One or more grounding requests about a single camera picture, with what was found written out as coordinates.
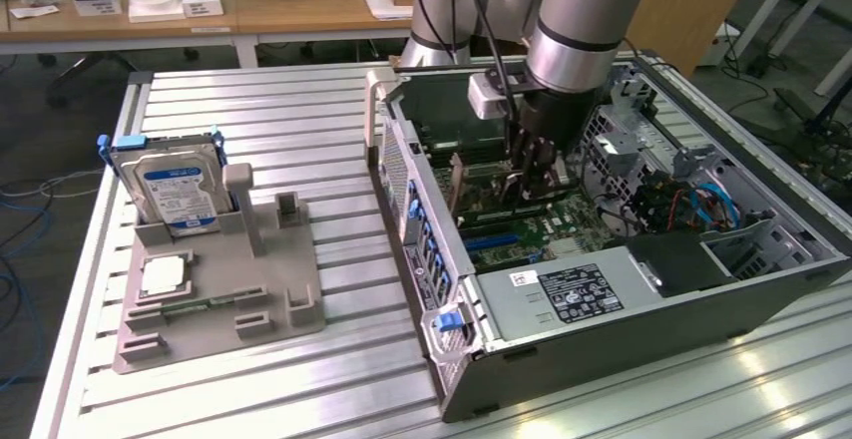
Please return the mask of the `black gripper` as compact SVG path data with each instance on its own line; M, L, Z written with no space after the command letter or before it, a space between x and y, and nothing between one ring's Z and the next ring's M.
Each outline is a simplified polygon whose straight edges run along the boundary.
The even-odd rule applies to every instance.
M583 128L599 104L599 91L527 92L518 121L510 124L511 167L521 171L525 194L545 195L557 189L554 166L574 153Z

